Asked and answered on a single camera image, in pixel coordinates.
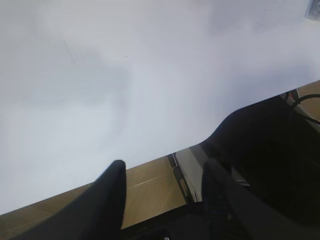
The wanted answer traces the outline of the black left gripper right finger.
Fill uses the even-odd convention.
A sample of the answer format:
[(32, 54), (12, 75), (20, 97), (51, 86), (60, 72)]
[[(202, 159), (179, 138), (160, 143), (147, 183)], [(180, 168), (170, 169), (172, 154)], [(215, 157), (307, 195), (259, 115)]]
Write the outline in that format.
[(318, 240), (319, 231), (275, 211), (233, 180), (214, 159), (203, 165), (202, 201), (211, 240)]

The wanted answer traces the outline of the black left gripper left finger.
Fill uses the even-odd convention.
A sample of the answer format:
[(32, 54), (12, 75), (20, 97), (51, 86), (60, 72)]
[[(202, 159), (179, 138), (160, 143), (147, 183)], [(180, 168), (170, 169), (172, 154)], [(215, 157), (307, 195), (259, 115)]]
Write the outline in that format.
[(16, 240), (116, 240), (127, 194), (126, 164), (115, 160), (78, 198)]

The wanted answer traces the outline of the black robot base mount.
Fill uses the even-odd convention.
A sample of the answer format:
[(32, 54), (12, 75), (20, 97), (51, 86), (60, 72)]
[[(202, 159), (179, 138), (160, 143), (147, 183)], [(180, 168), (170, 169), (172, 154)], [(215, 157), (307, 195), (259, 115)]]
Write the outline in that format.
[(233, 112), (200, 145), (276, 211), (304, 226), (320, 224), (320, 133), (282, 97)]

